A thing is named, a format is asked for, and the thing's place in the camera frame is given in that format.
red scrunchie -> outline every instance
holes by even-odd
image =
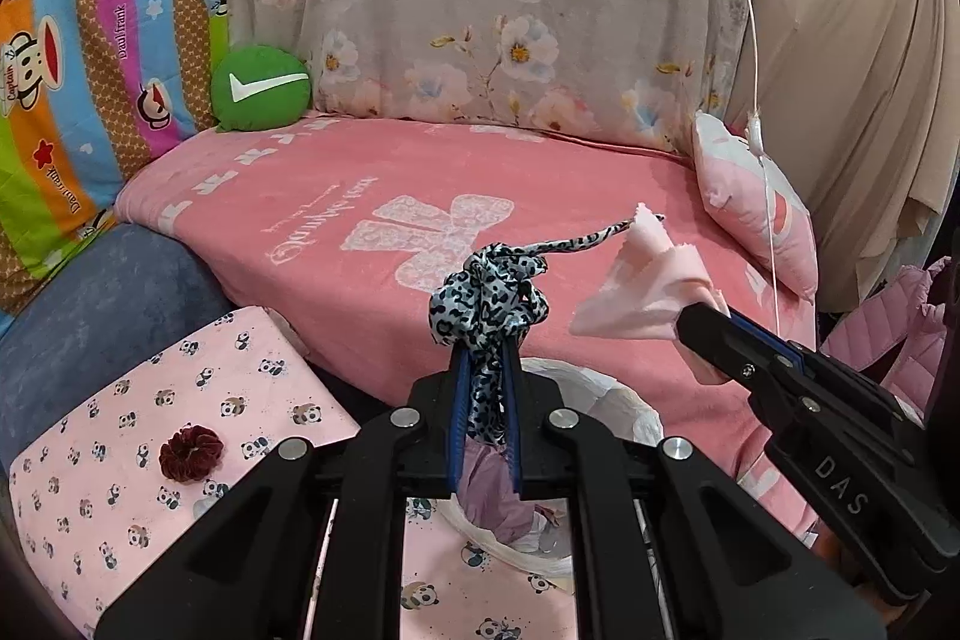
[[[224,443],[210,429],[188,426],[160,446],[160,472],[174,482],[203,480],[223,452]]]

silver screw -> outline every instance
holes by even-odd
[[[410,429],[419,424],[419,412],[414,408],[397,408],[390,413],[390,423],[397,429]]]
[[[683,437],[667,437],[664,439],[662,448],[664,448],[664,456],[673,458],[674,461],[683,461],[693,455],[693,446],[690,444],[690,440],[683,439]]]
[[[558,429],[572,429],[580,423],[580,417],[573,410],[567,408],[557,408],[547,415],[547,420]]]
[[[290,437],[280,443],[280,446],[277,447],[277,453],[280,454],[280,458],[285,458],[286,461],[296,461],[298,458],[306,456],[306,442],[299,437]]]

green pillow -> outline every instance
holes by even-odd
[[[298,58],[255,44],[229,52],[210,80],[218,131],[266,131],[296,122],[310,104],[310,74]]]

pink blanket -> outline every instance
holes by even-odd
[[[391,404],[445,368],[426,323],[429,292],[490,242],[564,239],[666,215],[674,242],[698,248],[728,304],[773,328],[773,290],[705,213],[680,159],[579,145],[515,129],[373,119],[304,119],[280,132],[206,131],[139,173],[116,213],[185,242],[233,301],[280,311],[310,359]],[[620,242],[551,257],[536,280],[551,314],[527,356],[590,366],[659,410],[781,523],[806,504],[762,456],[766,429],[744,389],[700,386],[668,341],[574,338],[577,304],[597,291]],[[813,345],[813,306],[781,289],[784,338]]]

blue fabric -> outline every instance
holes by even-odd
[[[0,463],[164,348],[232,310],[174,239],[120,225],[73,259],[0,338]]]

